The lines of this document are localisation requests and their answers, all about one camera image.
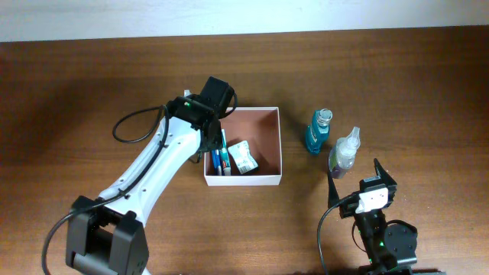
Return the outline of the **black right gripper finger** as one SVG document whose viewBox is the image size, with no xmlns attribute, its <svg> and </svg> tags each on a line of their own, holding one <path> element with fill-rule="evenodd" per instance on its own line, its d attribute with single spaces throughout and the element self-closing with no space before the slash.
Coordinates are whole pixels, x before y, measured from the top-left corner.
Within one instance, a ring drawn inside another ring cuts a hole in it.
<svg viewBox="0 0 489 275">
<path fill-rule="evenodd" d="M 340 200 L 340 198 L 338 196 L 338 191 L 335 187 L 334 179 L 330 171 L 327 172 L 327 179 L 328 179 L 328 187 L 329 187 L 328 208 L 330 209 Z"/>
<path fill-rule="evenodd" d="M 376 174 L 381 178 L 381 180 L 386 186 L 394 185 L 394 179 L 381 166 L 380 161 L 377 158 L 374 158 L 374 168 L 376 170 Z"/>
</svg>

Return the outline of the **blue white toothbrush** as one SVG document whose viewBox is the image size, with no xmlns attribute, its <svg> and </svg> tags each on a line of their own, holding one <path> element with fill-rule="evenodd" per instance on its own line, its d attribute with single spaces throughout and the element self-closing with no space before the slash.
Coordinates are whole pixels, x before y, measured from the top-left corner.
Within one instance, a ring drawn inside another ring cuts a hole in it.
<svg viewBox="0 0 489 275">
<path fill-rule="evenodd" d="M 219 174 L 218 176 L 221 176 L 223 174 L 222 172 L 222 166 L 221 166 L 221 160 L 220 160 L 220 156 L 219 156 L 219 150 L 216 150 L 216 153 L 217 153 L 217 160 L 219 161 Z"/>
</svg>

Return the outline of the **green toothpaste tube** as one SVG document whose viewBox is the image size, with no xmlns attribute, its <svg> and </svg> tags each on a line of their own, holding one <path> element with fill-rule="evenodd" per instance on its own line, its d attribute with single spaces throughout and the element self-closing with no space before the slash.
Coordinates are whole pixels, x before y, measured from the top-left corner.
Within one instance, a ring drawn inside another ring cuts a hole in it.
<svg viewBox="0 0 489 275">
<path fill-rule="evenodd" d="M 231 165 L 230 165 L 224 129 L 222 129 L 222 149 L 220 150 L 220 159 L 221 159 L 222 171 L 223 171 L 224 175 L 225 176 L 231 176 L 232 169 L 231 169 Z"/>
</svg>

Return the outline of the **white green packet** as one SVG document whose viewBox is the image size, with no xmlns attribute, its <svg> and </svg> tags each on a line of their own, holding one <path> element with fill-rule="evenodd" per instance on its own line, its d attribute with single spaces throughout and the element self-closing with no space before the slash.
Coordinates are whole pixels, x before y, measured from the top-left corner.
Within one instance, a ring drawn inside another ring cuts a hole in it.
<svg viewBox="0 0 489 275">
<path fill-rule="evenodd" d="M 251 150 L 247 141 L 241 141 L 228 148 L 241 175 L 250 173 L 258 168 L 257 161 L 251 156 Z"/>
</svg>

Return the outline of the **blue disposable razor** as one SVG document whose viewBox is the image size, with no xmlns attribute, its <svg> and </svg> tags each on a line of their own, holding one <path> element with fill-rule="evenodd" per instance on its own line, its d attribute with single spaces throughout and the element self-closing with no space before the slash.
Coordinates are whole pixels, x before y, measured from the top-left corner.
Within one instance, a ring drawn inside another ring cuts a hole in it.
<svg viewBox="0 0 489 275">
<path fill-rule="evenodd" d="M 211 152 L 211 155 L 212 155 L 212 165 L 213 165 L 213 168 L 214 168 L 214 174 L 216 176 L 218 176 L 219 174 L 219 161 L 217 160 L 217 153 L 216 153 L 216 150 L 213 150 Z"/>
</svg>

